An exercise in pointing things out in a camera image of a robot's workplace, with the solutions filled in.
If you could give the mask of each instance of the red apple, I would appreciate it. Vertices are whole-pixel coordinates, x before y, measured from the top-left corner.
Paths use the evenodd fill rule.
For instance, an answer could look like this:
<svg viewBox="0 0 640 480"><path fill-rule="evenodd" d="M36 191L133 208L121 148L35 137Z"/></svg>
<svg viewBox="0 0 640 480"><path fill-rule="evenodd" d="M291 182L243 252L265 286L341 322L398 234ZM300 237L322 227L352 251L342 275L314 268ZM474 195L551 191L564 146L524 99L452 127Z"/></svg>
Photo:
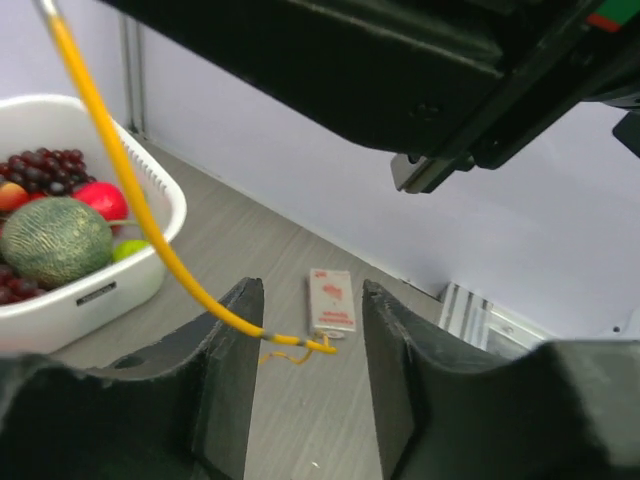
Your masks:
<svg viewBox="0 0 640 480"><path fill-rule="evenodd" d="M118 187L110 183L90 183L75 192L72 197L97 210L107 222L124 220L129 215L127 200ZM120 229L111 228L114 233Z"/></svg>
<svg viewBox="0 0 640 480"><path fill-rule="evenodd" d="M0 184L0 210L12 212L30 200L27 191L17 183L4 182Z"/></svg>

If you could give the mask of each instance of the green label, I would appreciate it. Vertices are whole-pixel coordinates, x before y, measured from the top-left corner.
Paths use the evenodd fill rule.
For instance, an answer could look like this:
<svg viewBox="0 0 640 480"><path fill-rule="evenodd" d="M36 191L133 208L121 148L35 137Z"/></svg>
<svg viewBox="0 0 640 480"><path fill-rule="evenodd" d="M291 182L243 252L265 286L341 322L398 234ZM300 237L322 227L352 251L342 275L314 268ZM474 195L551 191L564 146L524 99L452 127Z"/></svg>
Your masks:
<svg viewBox="0 0 640 480"><path fill-rule="evenodd" d="M624 25L640 12L640 0L606 0L596 13Z"/></svg>

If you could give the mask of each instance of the floor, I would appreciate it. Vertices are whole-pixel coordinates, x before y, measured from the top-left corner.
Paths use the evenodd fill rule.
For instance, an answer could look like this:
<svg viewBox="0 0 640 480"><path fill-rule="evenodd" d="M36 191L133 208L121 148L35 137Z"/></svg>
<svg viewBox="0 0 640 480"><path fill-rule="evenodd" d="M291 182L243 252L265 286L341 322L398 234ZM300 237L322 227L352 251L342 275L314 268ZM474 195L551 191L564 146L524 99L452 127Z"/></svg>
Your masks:
<svg viewBox="0 0 640 480"><path fill-rule="evenodd" d="M262 278L269 330L304 336L304 280L313 267L351 272L358 314L368 278L423 317L438 318L435 299L162 150L148 149L187 198L187 221L174 242L185 264L217 297L245 276ZM168 278L148 303L54 356L74 366L104 366L199 313L201 307ZM303 366L273 359L259 368L245 480L381 478L361 331L339 346L336 357L316 355Z"/></svg>

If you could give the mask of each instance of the white wall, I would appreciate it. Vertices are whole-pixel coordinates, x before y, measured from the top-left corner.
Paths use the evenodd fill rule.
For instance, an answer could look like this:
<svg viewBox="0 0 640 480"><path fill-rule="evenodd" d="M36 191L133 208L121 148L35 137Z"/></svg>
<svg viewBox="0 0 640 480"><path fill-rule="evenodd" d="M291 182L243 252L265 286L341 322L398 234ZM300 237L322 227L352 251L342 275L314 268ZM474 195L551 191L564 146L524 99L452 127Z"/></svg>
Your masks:
<svg viewBox="0 0 640 480"><path fill-rule="evenodd" d="M118 17L95 0L61 0L79 47L118 121L126 119ZM76 95L33 2L0 3L0 98L29 93Z"/></svg>
<svg viewBox="0 0 640 480"><path fill-rule="evenodd" d="M433 294L456 281L563 336L640 304L640 159L610 135L622 112L579 105L504 168L411 196L389 153L153 32L145 45L152 139L383 270Z"/></svg>

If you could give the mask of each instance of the small white box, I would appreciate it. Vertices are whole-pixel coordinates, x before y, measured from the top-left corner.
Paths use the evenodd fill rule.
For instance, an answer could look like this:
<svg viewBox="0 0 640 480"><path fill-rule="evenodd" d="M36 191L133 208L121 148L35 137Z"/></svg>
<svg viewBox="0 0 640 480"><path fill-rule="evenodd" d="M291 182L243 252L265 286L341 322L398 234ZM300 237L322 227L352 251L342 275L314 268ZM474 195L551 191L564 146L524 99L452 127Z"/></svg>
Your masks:
<svg viewBox="0 0 640 480"><path fill-rule="evenodd" d="M312 269L309 274L310 333L342 338L356 331L351 274Z"/></svg>

